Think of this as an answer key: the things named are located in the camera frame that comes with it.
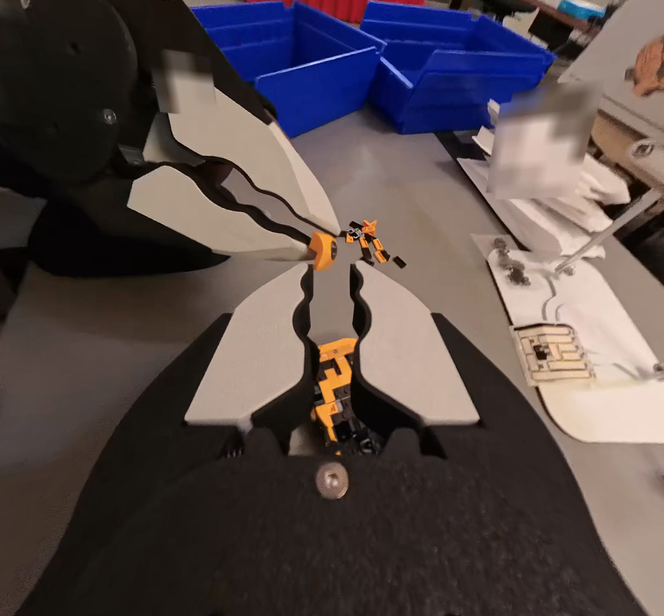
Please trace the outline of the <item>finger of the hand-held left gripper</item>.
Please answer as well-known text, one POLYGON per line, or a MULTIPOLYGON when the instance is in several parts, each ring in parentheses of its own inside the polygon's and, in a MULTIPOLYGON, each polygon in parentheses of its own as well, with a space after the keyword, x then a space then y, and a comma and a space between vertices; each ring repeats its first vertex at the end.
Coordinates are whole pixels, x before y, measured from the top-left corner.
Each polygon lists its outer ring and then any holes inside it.
POLYGON ((264 195, 278 198, 300 221, 337 235, 341 230, 317 177, 285 133, 256 115, 214 82, 156 82, 162 126, 145 144, 156 162, 200 167, 229 164, 264 195))
POLYGON ((133 181, 128 208, 215 254, 279 262, 313 259, 308 235, 169 165, 133 181))

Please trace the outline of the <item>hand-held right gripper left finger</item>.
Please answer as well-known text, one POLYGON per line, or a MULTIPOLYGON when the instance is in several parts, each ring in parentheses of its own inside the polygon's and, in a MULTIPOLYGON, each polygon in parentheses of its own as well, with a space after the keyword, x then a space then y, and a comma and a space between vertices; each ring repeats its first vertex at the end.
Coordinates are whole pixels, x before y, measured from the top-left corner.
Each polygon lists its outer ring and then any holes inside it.
POLYGON ((189 426, 246 436, 269 429, 285 454, 313 408, 318 349, 310 340, 313 267, 300 263, 231 314, 185 414, 189 426))

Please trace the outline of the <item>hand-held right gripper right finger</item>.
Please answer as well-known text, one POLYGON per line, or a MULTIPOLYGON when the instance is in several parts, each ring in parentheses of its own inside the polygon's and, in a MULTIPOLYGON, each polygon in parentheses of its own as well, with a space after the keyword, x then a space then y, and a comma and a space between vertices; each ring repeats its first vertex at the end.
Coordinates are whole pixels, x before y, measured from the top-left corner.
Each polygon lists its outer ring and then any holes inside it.
POLYGON ((416 434, 424 455, 449 455, 437 429, 479 422, 479 413, 430 309, 366 262, 349 272, 353 301, 353 411, 384 440, 416 434))

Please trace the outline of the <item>orange lego car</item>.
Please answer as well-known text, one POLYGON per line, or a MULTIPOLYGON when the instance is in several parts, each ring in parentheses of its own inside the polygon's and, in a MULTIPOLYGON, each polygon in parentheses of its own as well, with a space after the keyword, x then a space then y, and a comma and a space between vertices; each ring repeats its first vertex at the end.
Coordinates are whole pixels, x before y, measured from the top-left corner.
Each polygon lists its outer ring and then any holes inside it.
POLYGON ((378 455, 383 439, 353 410, 352 378, 356 338, 320 345, 311 420, 321 430, 328 454, 378 455))

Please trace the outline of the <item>orange printed lego slope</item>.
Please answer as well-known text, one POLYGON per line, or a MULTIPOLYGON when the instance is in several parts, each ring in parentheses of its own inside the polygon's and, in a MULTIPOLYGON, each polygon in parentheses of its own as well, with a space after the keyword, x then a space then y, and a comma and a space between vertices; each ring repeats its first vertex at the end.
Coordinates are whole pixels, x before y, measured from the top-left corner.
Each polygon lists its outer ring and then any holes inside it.
POLYGON ((336 262, 336 237, 326 232, 314 232, 310 242, 311 260, 315 272, 328 271, 336 262))

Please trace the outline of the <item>white wooden book stand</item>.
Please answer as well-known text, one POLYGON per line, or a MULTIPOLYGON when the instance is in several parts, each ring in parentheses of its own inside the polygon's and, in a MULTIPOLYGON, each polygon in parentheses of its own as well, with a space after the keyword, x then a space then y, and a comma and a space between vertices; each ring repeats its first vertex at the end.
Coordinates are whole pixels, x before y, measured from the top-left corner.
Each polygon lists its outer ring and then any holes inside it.
POLYGON ((606 255, 603 243, 617 221, 574 254, 519 250, 533 284, 494 279, 510 327, 536 323, 571 326, 593 365, 595 379, 542 384, 538 393, 551 420, 585 443, 663 443, 663 361, 655 354, 611 286, 589 260, 606 255))

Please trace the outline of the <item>pile of orange black lego pieces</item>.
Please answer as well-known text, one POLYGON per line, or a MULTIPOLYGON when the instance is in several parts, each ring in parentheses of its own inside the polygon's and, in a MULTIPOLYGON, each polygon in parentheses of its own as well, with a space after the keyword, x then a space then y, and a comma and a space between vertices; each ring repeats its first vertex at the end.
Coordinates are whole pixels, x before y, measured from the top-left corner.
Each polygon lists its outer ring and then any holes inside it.
POLYGON ((377 225, 378 221, 351 221, 341 235, 345 244, 359 246, 361 260, 371 266, 386 264, 392 259, 378 238, 377 225))

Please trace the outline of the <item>lego sticker sheet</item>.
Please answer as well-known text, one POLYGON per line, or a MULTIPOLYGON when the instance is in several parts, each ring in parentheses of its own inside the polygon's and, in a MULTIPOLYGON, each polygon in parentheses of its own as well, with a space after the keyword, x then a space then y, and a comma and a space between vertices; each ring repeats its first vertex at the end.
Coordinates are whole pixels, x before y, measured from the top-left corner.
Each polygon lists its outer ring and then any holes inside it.
POLYGON ((563 323, 512 326, 510 334, 530 386, 595 379, 593 365, 571 326, 563 323))

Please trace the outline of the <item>wooden desk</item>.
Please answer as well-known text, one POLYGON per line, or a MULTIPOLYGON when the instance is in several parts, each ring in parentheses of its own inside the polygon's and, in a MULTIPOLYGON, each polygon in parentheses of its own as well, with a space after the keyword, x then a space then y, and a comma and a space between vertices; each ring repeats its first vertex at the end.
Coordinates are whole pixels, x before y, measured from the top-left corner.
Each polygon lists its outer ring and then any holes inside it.
POLYGON ((527 29, 527 37, 550 52, 576 57, 602 30, 611 10, 600 15, 575 17, 541 0, 523 0, 535 7, 535 17, 527 29))

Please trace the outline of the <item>small blue plastic bin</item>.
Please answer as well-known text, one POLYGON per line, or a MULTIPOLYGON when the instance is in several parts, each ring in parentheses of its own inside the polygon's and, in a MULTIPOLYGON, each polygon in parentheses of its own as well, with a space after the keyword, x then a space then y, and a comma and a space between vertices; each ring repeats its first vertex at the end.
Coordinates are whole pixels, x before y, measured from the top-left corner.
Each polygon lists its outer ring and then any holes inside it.
POLYGON ((588 21, 605 15, 606 7, 585 0, 560 0, 557 9, 575 19, 588 21))

